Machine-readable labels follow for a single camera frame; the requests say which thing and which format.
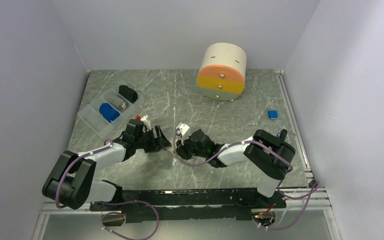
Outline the blue underwear white trim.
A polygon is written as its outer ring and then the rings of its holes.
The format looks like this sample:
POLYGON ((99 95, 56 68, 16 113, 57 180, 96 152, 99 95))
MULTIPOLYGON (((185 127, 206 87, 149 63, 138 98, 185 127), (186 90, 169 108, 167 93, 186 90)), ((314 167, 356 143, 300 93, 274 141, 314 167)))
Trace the blue underwear white trim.
POLYGON ((109 123, 115 121, 120 117, 120 113, 113 108, 109 103, 102 103, 99 107, 99 113, 107 120, 109 123))

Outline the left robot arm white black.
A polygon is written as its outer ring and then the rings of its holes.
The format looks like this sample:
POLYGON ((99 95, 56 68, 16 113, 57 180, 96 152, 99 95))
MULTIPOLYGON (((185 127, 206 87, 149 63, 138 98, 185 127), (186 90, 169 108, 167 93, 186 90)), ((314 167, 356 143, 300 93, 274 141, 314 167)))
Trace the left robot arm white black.
POLYGON ((110 210, 123 203, 121 186, 96 180, 95 173, 121 163, 137 150, 153 153, 171 147, 160 126, 152 127, 145 119, 131 119, 121 135, 106 140, 100 148, 75 153, 64 151, 42 187, 42 195, 55 201, 57 208, 80 208, 86 202, 103 202, 110 210))

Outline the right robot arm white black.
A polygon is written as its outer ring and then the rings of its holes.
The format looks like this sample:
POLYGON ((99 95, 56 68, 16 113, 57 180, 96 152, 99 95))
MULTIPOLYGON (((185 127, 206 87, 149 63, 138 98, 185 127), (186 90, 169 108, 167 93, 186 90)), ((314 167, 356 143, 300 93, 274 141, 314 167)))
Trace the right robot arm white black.
POLYGON ((277 135, 259 129, 251 137, 230 143, 216 144, 199 129, 177 128, 173 144, 174 156, 182 163, 192 166, 192 157, 204 158, 204 164, 214 168, 225 168, 232 164, 251 162, 262 171, 261 179, 254 194, 255 203, 265 208, 274 200, 274 192, 293 170, 292 160, 296 154, 293 146, 287 143, 286 129, 277 135))

